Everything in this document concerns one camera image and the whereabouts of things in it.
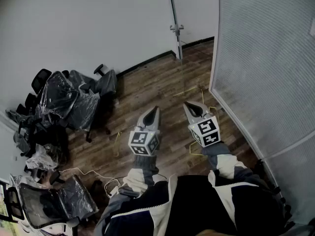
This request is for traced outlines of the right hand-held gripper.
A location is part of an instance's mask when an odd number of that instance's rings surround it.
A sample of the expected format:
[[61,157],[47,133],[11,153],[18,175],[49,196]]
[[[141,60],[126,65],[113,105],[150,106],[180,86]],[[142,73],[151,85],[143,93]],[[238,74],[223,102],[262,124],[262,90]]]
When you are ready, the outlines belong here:
[[[183,108],[190,123],[188,129],[193,138],[203,147],[208,147],[220,141],[220,128],[215,116],[207,106],[199,102],[184,102]],[[205,117],[196,123],[196,117]]]

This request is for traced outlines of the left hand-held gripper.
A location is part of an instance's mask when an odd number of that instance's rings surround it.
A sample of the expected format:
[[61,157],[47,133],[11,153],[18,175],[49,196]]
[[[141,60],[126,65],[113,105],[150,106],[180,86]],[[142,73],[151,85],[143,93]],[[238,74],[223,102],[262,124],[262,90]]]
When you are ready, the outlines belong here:
[[137,126],[130,132],[128,146],[135,155],[153,156],[159,150],[160,108],[151,107],[138,119]]

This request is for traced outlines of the glass door with handle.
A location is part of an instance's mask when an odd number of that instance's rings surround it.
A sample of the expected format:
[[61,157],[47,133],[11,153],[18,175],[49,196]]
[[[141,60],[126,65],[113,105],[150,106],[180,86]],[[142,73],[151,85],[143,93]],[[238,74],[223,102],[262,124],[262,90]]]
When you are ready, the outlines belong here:
[[[171,2],[171,8],[172,8],[172,14],[173,14],[173,19],[174,19],[174,26],[175,24],[178,25],[178,20],[177,20],[177,14],[176,14],[176,8],[175,8],[175,2],[174,0],[170,0]],[[182,62],[183,60],[183,53],[182,53],[182,46],[181,46],[181,40],[180,40],[180,35],[176,36],[176,41],[177,41],[177,48],[178,48],[178,55],[177,59]]]

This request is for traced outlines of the silver door handle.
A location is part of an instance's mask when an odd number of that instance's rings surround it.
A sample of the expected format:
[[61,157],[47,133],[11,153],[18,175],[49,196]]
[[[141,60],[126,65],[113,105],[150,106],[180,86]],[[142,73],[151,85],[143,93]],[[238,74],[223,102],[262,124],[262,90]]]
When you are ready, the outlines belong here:
[[175,33],[176,36],[180,35],[180,31],[184,29],[183,25],[177,25],[175,24],[174,26],[170,26],[170,30]]

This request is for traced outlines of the person's right forearm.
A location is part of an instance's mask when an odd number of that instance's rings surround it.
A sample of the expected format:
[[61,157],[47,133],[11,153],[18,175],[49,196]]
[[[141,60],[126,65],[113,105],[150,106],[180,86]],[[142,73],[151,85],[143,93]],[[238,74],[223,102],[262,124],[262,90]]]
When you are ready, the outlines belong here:
[[215,143],[202,149],[202,154],[206,155],[211,167],[218,176],[236,182],[245,181],[253,175],[251,169],[247,168],[243,162],[233,155],[228,146],[222,142]]

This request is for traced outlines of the person's left forearm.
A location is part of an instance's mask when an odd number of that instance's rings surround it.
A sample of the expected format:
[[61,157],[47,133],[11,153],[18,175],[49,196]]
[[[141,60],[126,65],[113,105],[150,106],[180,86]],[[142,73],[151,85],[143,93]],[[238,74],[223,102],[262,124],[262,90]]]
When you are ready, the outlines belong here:
[[123,178],[117,194],[139,198],[149,187],[154,186],[153,176],[159,173],[156,167],[157,156],[135,155],[133,166]]

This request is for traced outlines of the black baseboard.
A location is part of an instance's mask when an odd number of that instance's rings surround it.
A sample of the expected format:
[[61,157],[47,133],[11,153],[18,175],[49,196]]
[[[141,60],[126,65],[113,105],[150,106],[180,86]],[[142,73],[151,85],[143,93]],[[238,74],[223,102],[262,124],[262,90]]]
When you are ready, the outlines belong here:
[[[214,40],[215,40],[215,37],[212,36],[212,37],[208,37],[208,38],[205,38],[205,39],[200,39],[200,40],[197,40],[197,41],[194,41],[194,42],[191,42],[191,43],[183,42],[184,45],[182,45],[182,50],[187,49],[187,48],[192,48],[192,47],[194,47],[196,45],[199,45],[199,44],[202,44],[202,43],[206,43],[206,42],[210,42],[210,41],[214,41]],[[123,72],[118,73],[117,74],[117,78],[120,78],[120,77],[122,77],[122,76],[124,76],[124,75],[126,75],[126,74],[128,74],[128,73],[130,73],[130,72],[132,72],[134,70],[136,70],[137,68],[145,66],[145,65],[147,65],[147,64],[149,64],[149,63],[151,63],[151,62],[153,62],[153,61],[155,61],[157,59],[163,58],[163,57],[168,56],[168,55],[172,55],[172,56],[176,57],[176,54],[173,51],[167,51],[165,53],[162,53],[162,54],[159,54],[159,55],[157,55],[155,57],[152,57],[152,58],[150,58],[148,60],[145,60],[145,61],[143,61],[143,62],[141,62],[141,63],[139,63],[139,64],[137,64],[137,65],[135,65],[135,66],[133,66],[133,67],[123,71]]]

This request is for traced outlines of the striped frosted glass partition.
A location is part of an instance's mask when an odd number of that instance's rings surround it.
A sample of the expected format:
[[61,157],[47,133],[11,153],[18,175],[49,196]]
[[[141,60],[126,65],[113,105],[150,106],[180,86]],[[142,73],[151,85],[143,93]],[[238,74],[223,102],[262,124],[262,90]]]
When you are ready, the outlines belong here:
[[219,0],[210,92],[291,205],[315,218],[315,0]]

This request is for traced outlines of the pile of plastic-wrapped office chairs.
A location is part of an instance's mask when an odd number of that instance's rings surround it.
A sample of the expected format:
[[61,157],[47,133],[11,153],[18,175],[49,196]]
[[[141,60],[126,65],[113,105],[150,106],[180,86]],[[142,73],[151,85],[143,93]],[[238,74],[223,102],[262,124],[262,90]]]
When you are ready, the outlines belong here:
[[22,157],[35,154],[37,145],[52,145],[67,154],[66,129],[84,131],[92,142],[91,130],[103,118],[117,90],[117,75],[98,66],[95,80],[76,70],[51,72],[41,69],[32,81],[34,93],[15,110],[6,110],[9,119],[18,125],[13,140]]

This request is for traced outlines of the person's dark and cream jacket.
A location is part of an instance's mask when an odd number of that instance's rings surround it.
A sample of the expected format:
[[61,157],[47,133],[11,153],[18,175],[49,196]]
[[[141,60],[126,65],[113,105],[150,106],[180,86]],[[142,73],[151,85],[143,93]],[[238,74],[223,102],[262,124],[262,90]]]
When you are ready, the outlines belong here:
[[233,236],[279,236],[286,231],[283,203],[266,188],[224,178],[180,176],[141,196],[119,192],[94,236],[197,236],[205,230]]

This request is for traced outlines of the crumpled clear plastic sheet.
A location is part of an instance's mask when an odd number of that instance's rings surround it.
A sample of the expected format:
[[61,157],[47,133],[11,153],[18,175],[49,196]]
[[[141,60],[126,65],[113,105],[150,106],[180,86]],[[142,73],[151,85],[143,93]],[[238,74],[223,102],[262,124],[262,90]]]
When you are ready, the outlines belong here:
[[60,150],[52,144],[35,146],[35,153],[26,160],[28,169],[54,170],[59,165]]

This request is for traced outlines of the black mesh office chair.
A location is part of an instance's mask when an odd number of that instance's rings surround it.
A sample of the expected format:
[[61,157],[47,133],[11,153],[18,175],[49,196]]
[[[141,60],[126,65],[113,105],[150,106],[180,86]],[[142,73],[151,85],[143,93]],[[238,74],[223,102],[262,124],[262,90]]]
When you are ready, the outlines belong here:
[[26,183],[12,186],[22,215],[34,229],[58,223],[76,227],[98,212],[88,189],[77,175],[68,178],[60,188],[37,188]]

